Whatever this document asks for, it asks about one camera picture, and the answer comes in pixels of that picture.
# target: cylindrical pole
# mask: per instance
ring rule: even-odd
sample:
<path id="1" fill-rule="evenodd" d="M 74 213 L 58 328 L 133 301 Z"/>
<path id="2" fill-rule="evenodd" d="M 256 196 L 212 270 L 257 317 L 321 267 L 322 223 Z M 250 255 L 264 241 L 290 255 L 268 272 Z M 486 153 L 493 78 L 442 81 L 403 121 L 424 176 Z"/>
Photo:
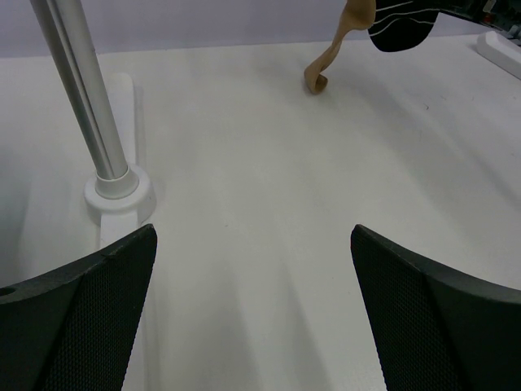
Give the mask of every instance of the cylindrical pole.
<path id="1" fill-rule="evenodd" d="M 72 109 L 104 180 L 129 169 L 80 0 L 31 0 Z"/>

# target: tan leather strip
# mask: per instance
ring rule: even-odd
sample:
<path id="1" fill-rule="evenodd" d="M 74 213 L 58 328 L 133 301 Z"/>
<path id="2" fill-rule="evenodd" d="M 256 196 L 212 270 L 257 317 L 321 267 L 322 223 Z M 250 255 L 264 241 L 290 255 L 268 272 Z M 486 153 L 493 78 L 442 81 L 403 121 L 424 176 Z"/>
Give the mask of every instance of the tan leather strip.
<path id="1" fill-rule="evenodd" d="M 331 65 L 340 51 L 342 41 L 351 30 L 367 30 L 374 23 L 376 0 L 348 0 L 331 46 L 304 71 L 304 79 L 311 92 L 320 94 L 327 86 L 327 78 L 320 74 Z"/>

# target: white stripe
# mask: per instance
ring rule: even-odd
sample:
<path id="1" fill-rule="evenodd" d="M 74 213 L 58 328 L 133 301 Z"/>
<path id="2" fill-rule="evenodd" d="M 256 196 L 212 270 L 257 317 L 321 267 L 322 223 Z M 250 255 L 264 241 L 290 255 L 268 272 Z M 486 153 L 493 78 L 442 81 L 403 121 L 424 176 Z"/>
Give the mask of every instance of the white stripe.
<path id="1" fill-rule="evenodd" d="M 374 37 L 375 35 L 383 33 L 385 30 L 387 30 L 387 28 L 389 26 L 391 26 L 391 24 L 393 24 L 394 22 L 397 22 L 398 20 L 412 20 L 413 22 L 420 23 L 420 24 L 434 24 L 433 22 L 426 22 L 426 21 L 423 21 L 423 20 L 416 20 L 416 19 L 413 19 L 413 18 L 398 18 L 398 19 L 394 19 L 391 23 L 389 23 L 387 26 L 385 26 L 383 29 L 381 29 L 377 33 L 369 34 L 370 37 Z"/>
<path id="2" fill-rule="evenodd" d="M 373 23 L 373 25 L 383 22 L 385 19 L 390 18 L 391 16 L 418 14 L 419 12 L 424 12 L 424 11 L 439 11 L 439 9 L 438 8 L 425 8 L 424 10 L 417 10 L 417 11 L 411 11 L 411 12 L 397 12 L 396 14 L 390 14 L 380 20 L 375 21 Z"/>
<path id="3" fill-rule="evenodd" d="M 376 10 L 377 12 L 378 11 L 385 11 L 385 10 L 390 10 L 391 8 L 396 8 L 396 7 L 401 7 L 401 6 L 404 6 L 406 4 L 410 4 L 412 2 L 402 2 L 400 4 L 395 4 L 394 6 L 389 6 L 389 7 L 384 7 L 384 8 L 379 8 L 378 10 Z"/>

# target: white base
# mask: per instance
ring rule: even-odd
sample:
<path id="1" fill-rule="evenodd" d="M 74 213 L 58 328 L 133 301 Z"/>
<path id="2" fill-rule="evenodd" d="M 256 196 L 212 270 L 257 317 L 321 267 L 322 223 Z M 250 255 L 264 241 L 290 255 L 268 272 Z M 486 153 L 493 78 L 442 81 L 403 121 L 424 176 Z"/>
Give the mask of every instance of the white base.
<path id="1" fill-rule="evenodd" d="M 155 193 L 147 173 L 137 166 L 137 145 L 134 107 L 134 84 L 125 73 L 113 75 L 107 84 L 116 126 L 120 135 L 129 171 L 138 177 L 135 190 L 126 197 L 110 200 L 99 194 L 99 178 L 93 176 L 85 185 L 85 201 L 89 215 L 100 225 L 99 247 L 104 248 L 138 229 L 155 209 Z M 146 387 L 142 322 L 139 324 L 134 348 L 123 383 L 124 391 L 144 391 Z"/>
<path id="2" fill-rule="evenodd" d="M 478 36 L 478 53 L 508 73 L 521 79 L 521 47 L 495 31 Z"/>

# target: metal pole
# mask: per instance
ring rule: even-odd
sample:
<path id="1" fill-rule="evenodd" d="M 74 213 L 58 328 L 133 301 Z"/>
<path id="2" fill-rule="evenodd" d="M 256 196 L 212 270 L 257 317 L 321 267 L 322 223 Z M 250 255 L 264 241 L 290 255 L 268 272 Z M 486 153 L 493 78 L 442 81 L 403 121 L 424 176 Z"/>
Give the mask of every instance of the metal pole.
<path id="1" fill-rule="evenodd" d="M 101 179 L 128 165 L 80 0 L 31 0 Z"/>

